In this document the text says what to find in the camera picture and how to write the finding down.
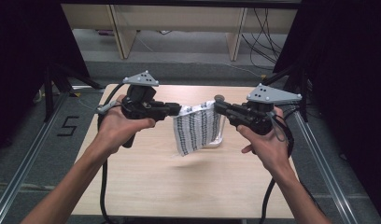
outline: controller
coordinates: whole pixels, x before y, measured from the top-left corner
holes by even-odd
[[[302,96],[260,84],[247,99],[246,103],[231,105],[222,98],[216,98],[214,110],[228,118],[230,124],[236,128],[238,125],[245,125],[254,133],[266,135],[273,129],[275,104],[300,101]]]
[[[177,103],[164,103],[153,99],[156,91],[152,86],[158,86],[148,71],[125,78],[123,83],[131,84],[126,96],[120,103],[121,112],[127,119],[154,119],[156,122],[164,120],[167,116],[177,116],[181,105]],[[132,147],[135,135],[123,146]]]

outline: metal frame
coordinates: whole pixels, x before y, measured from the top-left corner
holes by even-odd
[[[30,149],[28,150],[27,154],[25,155],[24,159],[21,162],[21,165],[19,166],[18,170],[16,171],[16,174],[12,177],[10,183],[7,185],[7,188],[5,189],[4,193],[1,195],[0,198],[0,223],[3,222],[7,211],[9,210],[10,206],[12,205],[13,201],[16,198],[16,195],[21,188],[21,183],[24,180],[24,178],[28,175],[29,171],[31,170],[31,167],[34,164],[34,161],[36,157],[39,154],[40,149],[42,148],[42,145],[44,144],[50,128],[54,121],[57,118],[57,114],[60,111],[60,108],[63,106],[65,100],[68,98],[69,93],[62,93],[59,96],[59,99],[56,102],[55,110],[52,113],[50,119],[45,122],[40,129],[38,135],[36,136],[33,144],[31,144]]]
[[[342,191],[342,188],[339,186],[339,183],[333,174],[333,171],[325,159],[324,153],[322,152],[316,137],[313,135],[312,130],[307,122],[304,122],[302,116],[299,112],[295,112],[296,121],[301,128],[304,139],[309,145],[310,151],[313,154],[314,159],[316,160],[317,167],[321,172],[321,175],[327,185],[328,190],[331,193],[332,199],[336,204],[336,207],[342,217],[342,220],[345,224],[350,223],[359,223],[354,215],[354,212],[348,202],[345,194]]]
[[[306,4],[302,0],[61,0],[64,4],[92,4],[92,5],[133,5],[133,6],[172,6],[172,7],[260,7],[296,9],[302,7],[316,7],[320,4]]]

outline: wooden table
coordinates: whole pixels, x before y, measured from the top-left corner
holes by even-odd
[[[106,88],[101,104],[115,86]],[[125,94],[127,87],[123,86],[117,96]],[[231,104],[240,104],[253,88],[161,85],[155,90],[158,101],[199,105],[213,100],[216,94],[224,95]],[[78,158],[96,135],[96,122],[94,116]],[[159,121],[155,128],[138,133],[133,147],[120,148],[108,159],[106,211],[111,216],[128,217],[261,217],[271,176],[258,157],[240,152],[248,144],[227,123],[219,147],[181,157],[176,150],[173,120]],[[73,214],[101,215],[100,188],[101,171]],[[278,187],[270,197],[267,216],[293,218]]]

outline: skin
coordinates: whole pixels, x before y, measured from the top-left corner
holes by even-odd
[[[278,116],[283,117],[281,109],[276,108],[275,111]],[[241,152],[249,153],[254,149],[263,166],[280,187],[297,223],[331,223],[316,207],[296,178],[289,163],[286,142],[278,141],[274,131],[258,135],[243,125],[239,125],[237,131],[250,142],[250,145]]]
[[[280,109],[277,108],[276,112],[282,116]],[[154,126],[153,119],[127,119],[121,113],[120,107],[111,108],[101,124],[99,133],[84,154],[59,185],[21,223],[65,223],[108,157],[118,152],[120,146],[135,133]],[[286,143],[279,142],[273,132],[260,136],[241,125],[237,127],[237,131],[250,142],[242,152],[255,150],[263,166],[272,174],[283,192],[298,223],[330,223],[298,182],[289,164]]]

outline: black controller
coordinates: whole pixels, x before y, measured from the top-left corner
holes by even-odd
[[[127,119],[150,118],[155,121],[164,120],[167,116],[177,116],[181,105],[155,101],[156,91],[150,86],[131,85],[126,97],[121,101],[121,112]],[[123,146],[132,147],[135,135]]]
[[[267,115],[273,111],[274,104],[264,104],[248,101],[241,105],[229,104],[216,99],[214,110],[228,118],[231,125],[245,125],[254,133],[265,135],[273,129],[271,118]]]

